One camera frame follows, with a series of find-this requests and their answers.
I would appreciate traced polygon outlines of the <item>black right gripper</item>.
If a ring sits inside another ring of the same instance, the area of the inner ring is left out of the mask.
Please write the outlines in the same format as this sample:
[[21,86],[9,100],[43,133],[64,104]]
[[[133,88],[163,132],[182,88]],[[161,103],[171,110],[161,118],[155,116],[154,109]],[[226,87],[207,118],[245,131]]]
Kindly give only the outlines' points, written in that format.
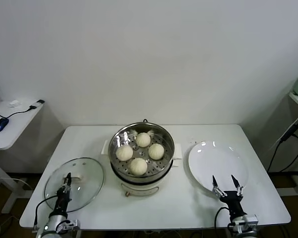
[[220,197],[221,202],[225,203],[228,206],[230,216],[243,216],[243,209],[240,204],[241,200],[243,199],[243,187],[239,184],[235,176],[231,175],[231,178],[236,188],[236,191],[222,191],[219,188],[216,178],[214,176],[212,176],[212,191],[217,197]]

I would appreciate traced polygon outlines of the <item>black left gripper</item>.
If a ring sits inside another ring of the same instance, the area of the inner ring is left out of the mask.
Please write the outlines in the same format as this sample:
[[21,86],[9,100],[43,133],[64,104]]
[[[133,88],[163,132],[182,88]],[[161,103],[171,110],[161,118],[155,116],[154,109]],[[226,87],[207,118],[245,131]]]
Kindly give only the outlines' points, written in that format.
[[63,185],[57,191],[57,196],[53,215],[67,216],[67,207],[71,200],[71,173],[65,176]]

